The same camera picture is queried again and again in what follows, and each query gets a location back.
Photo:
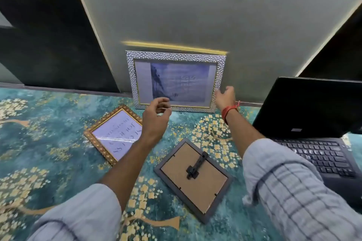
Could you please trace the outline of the person's right hand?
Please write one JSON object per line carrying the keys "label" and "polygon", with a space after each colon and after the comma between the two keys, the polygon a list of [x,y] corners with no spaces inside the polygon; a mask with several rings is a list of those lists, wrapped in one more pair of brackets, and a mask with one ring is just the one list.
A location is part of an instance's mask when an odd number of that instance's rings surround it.
{"label": "person's right hand", "polygon": [[233,86],[227,86],[225,88],[223,102],[215,102],[216,107],[222,111],[226,106],[231,106],[236,103],[235,91]]}

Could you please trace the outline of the person's left hand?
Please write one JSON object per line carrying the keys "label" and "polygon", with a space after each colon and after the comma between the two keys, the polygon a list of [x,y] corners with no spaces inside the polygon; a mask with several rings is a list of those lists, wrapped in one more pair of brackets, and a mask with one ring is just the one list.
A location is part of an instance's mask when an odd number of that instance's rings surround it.
{"label": "person's left hand", "polygon": [[169,118],[170,116],[162,116],[162,114],[152,114],[151,104],[149,104],[142,115],[141,140],[147,145],[154,147],[163,137],[169,123]]}

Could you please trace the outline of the person's right forearm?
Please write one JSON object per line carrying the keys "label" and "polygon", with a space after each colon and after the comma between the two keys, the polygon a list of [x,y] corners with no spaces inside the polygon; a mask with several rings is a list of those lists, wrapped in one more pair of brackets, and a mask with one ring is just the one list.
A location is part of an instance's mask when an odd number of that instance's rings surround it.
{"label": "person's right forearm", "polygon": [[242,155],[249,204],[260,202],[286,241],[356,241],[356,213],[315,167],[264,138],[235,109],[225,117]]}

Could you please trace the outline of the person's left forearm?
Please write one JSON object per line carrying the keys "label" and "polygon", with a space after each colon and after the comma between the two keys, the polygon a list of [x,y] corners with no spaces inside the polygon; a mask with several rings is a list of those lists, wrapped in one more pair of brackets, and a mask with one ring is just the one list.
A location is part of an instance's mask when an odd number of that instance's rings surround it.
{"label": "person's left forearm", "polygon": [[142,134],[100,183],[41,216],[27,241],[115,241],[141,168],[162,136]]}

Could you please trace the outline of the red thread wristband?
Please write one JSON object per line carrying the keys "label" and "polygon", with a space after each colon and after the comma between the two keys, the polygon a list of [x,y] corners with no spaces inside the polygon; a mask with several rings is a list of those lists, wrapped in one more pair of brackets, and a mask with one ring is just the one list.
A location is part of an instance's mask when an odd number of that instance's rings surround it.
{"label": "red thread wristband", "polygon": [[240,106],[240,101],[237,101],[234,105],[231,105],[231,106],[226,106],[223,110],[222,110],[222,119],[224,120],[224,123],[229,125],[228,124],[228,121],[227,121],[227,116],[229,114],[230,111],[232,110],[235,110],[239,113],[239,106]]}

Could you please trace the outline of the black laptop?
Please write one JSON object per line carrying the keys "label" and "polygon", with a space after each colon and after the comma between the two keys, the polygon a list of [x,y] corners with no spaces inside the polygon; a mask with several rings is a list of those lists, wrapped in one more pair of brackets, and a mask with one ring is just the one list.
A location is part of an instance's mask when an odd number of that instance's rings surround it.
{"label": "black laptop", "polygon": [[329,189],[362,213],[362,170],[342,136],[362,124],[362,82],[276,79],[253,127],[310,161]]}

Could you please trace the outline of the silver textured picture frame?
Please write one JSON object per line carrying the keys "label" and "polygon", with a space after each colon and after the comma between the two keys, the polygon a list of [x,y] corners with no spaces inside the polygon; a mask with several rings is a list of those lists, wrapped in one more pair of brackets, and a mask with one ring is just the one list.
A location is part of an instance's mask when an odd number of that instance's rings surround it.
{"label": "silver textured picture frame", "polygon": [[136,109],[166,97],[174,111],[215,112],[226,55],[127,50],[126,58]]}

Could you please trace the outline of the gold ornate picture frame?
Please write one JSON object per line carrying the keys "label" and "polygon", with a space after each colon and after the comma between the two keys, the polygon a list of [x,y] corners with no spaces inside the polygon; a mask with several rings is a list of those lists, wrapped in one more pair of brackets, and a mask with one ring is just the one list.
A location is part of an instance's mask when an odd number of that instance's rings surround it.
{"label": "gold ornate picture frame", "polygon": [[142,117],[122,104],[102,116],[84,136],[114,166],[130,150],[142,133]]}

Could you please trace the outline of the grey picture frame brown backing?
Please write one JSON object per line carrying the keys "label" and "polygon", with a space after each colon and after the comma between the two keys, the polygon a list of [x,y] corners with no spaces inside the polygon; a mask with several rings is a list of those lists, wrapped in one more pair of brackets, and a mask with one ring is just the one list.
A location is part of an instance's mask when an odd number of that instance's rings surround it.
{"label": "grey picture frame brown backing", "polygon": [[155,166],[154,172],[203,224],[215,214],[234,180],[207,152],[187,138]]}

